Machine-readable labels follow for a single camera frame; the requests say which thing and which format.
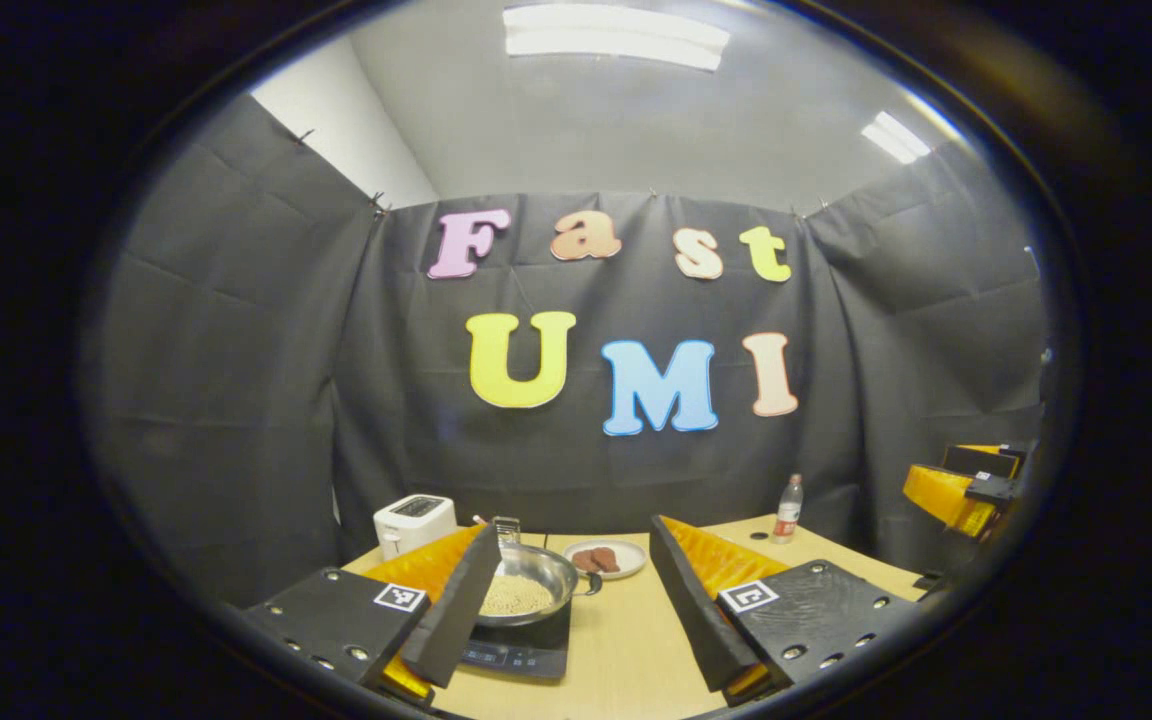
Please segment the black backdrop cloth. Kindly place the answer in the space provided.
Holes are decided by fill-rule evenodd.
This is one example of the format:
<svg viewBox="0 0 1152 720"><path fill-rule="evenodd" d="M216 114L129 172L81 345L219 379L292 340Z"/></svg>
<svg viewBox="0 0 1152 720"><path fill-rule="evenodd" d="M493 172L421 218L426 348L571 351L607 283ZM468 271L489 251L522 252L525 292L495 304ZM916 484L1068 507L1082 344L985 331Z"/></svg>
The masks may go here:
<svg viewBox="0 0 1152 720"><path fill-rule="evenodd" d="M236 605L374 547L415 493L617 535L755 518L791 473L814 533L940 571L957 543L905 471L1038 435L1034 242L956 147L804 219L646 194L378 215L243 97L132 220L93 415L165 555Z"/></svg>

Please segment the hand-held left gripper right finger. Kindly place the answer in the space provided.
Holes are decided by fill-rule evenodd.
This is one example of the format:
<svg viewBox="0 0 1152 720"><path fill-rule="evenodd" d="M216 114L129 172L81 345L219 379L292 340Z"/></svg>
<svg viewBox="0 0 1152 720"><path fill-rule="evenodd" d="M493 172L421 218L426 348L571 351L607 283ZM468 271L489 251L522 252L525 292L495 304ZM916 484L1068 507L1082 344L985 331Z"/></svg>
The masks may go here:
<svg viewBox="0 0 1152 720"><path fill-rule="evenodd" d="M786 564L655 515L649 556L708 691L735 707L833 676L922 615L840 564Z"/></svg>

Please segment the white round plate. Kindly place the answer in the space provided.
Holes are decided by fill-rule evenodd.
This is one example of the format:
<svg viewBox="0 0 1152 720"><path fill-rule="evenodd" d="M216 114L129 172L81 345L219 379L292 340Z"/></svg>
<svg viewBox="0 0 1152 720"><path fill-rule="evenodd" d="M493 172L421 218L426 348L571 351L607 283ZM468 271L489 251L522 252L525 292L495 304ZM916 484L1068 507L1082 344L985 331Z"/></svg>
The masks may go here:
<svg viewBox="0 0 1152 720"><path fill-rule="evenodd" d="M626 539L609 539L609 538L594 538L586 539L586 541L573 543L568 546L561 555L567 560L571 561L573 552L594 548L598 546L611 547L616 552L617 564L620 564L621 571L617 573L598 573L594 574L596 577L602 579L622 579L626 577L631 577L631 575L641 571L646 564L646 551L632 541L626 541Z"/></svg>

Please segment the stainless steel pot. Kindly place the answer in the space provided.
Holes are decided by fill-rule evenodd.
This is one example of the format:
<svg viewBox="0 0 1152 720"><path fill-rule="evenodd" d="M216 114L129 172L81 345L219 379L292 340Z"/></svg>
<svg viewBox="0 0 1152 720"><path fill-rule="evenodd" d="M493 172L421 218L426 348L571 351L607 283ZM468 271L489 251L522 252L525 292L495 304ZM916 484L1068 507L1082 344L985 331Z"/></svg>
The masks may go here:
<svg viewBox="0 0 1152 720"><path fill-rule="evenodd" d="M508 544L500 546L500 561L494 575L515 575L529 577L544 584L553 594L553 605L547 611L515 617L485 617L477 615L476 626L526 626L535 621L550 617L562 611L567 602L579 596L594 596L602 592L602 578L594 574L579 571L570 560L559 556L530 544Z"/></svg>

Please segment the clear plastic water bottle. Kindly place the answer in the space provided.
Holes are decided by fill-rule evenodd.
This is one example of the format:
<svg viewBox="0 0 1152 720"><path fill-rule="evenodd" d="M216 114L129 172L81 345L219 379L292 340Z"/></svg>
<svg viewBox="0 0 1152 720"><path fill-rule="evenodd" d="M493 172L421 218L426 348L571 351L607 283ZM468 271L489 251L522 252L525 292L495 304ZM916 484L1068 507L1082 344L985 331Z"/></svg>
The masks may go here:
<svg viewBox="0 0 1152 720"><path fill-rule="evenodd" d="M801 510L803 510L804 488L803 475L791 473L783 488L780 501L776 503L776 520L771 533L771 541L774 544L786 544L791 541L799 524Z"/></svg>

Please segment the pile of soybeans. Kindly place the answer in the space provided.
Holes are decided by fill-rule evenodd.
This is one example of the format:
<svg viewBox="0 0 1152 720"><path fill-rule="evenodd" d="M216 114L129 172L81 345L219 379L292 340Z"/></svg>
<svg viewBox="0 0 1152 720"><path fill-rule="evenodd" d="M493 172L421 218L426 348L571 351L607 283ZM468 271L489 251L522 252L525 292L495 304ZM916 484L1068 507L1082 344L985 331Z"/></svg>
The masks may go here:
<svg viewBox="0 0 1152 720"><path fill-rule="evenodd" d="M494 575L486 589L479 614L485 617L515 617L547 611L554 602L544 584L529 577Z"/></svg>

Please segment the black induction cooktop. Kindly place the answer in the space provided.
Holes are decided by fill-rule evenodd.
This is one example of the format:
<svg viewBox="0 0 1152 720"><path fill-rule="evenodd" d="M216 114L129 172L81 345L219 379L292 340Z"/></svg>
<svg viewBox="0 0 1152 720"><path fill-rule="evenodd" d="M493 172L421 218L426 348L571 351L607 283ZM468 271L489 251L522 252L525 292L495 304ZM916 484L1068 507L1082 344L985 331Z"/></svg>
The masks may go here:
<svg viewBox="0 0 1152 720"><path fill-rule="evenodd" d="M571 602L526 626L475 626L462 667L558 682L567 673Z"/></svg>

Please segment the small ceiling light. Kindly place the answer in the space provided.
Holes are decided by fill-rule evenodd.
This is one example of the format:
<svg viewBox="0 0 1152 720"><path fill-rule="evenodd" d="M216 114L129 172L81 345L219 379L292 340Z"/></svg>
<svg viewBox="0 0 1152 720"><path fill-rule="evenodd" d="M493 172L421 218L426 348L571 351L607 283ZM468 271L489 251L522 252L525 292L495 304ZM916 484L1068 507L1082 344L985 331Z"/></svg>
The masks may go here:
<svg viewBox="0 0 1152 720"><path fill-rule="evenodd" d="M893 160L904 165L914 164L932 152L927 142L911 132L897 118L892 118L887 111L878 111L874 118L861 128L861 137L872 142Z"/></svg>

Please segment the white toaster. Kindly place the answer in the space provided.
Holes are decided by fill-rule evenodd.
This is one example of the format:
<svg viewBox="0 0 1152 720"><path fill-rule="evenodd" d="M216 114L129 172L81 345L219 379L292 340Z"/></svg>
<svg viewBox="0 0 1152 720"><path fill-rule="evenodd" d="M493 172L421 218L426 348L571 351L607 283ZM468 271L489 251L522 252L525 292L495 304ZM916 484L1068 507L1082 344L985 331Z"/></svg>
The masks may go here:
<svg viewBox="0 0 1152 720"><path fill-rule="evenodd" d="M384 561L457 532L456 511L450 498L404 497L372 515Z"/></svg>

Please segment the long ceiling light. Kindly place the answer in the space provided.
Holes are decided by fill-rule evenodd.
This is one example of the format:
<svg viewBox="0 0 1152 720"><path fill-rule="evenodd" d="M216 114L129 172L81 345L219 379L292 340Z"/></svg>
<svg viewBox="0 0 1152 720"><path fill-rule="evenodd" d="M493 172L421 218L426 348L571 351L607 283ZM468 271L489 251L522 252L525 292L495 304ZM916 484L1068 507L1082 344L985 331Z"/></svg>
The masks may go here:
<svg viewBox="0 0 1152 720"><path fill-rule="evenodd" d="M630 6L518 5L500 17L508 56L617 56L712 73L732 41L726 29L700 20Z"/></svg>

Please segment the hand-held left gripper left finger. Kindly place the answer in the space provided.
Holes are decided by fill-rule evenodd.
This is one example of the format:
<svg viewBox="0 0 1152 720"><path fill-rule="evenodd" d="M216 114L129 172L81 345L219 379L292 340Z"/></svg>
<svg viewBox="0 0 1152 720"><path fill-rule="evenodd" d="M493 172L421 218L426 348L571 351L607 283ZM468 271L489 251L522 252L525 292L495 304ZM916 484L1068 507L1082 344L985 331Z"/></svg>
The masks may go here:
<svg viewBox="0 0 1152 720"><path fill-rule="evenodd" d="M460 664L499 561L497 529L475 525L366 571L312 571L242 615L349 684L429 707Z"/></svg>

